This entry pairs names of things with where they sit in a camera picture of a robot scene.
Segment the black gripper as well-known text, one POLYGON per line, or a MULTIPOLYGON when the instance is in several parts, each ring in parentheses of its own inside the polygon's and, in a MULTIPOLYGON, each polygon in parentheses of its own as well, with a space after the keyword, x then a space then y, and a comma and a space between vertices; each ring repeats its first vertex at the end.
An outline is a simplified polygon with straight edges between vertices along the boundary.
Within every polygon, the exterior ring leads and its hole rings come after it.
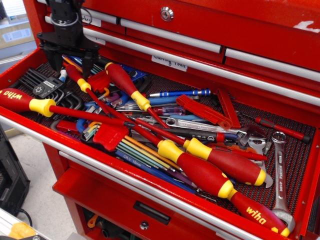
POLYGON ((62 55, 82 59, 82 75, 86 79, 100 58, 100 46, 88 39, 79 23, 69 26, 55 25, 54 31, 39 32, 39 47, 44 51, 50 66, 59 72, 63 65, 62 55))

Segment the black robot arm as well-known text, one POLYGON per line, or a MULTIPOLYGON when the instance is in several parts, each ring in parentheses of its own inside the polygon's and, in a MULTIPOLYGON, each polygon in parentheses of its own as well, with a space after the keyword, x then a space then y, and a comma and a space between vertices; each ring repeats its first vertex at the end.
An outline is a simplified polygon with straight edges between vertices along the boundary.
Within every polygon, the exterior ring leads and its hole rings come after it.
POLYGON ((100 46, 85 37, 82 23, 83 0, 47 0, 51 9, 52 32, 39 32, 39 47, 51 67, 59 71, 63 65, 62 55, 81 58, 82 75, 89 77, 91 69, 99 60, 100 46))

